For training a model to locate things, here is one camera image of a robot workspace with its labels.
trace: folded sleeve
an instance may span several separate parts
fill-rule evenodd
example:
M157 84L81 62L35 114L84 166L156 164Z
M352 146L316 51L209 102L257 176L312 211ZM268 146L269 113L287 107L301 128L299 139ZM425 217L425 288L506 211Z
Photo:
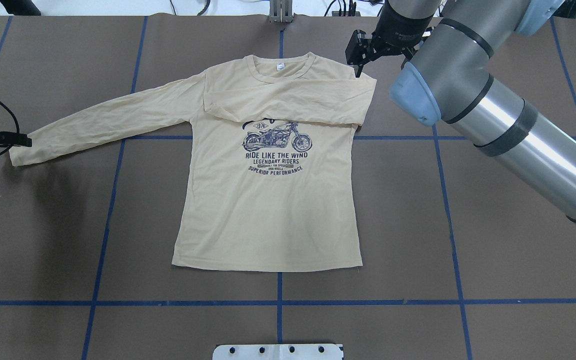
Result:
M37 164L190 121L204 107L205 81L204 71L75 112L28 134L32 147L11 148L12 165Z

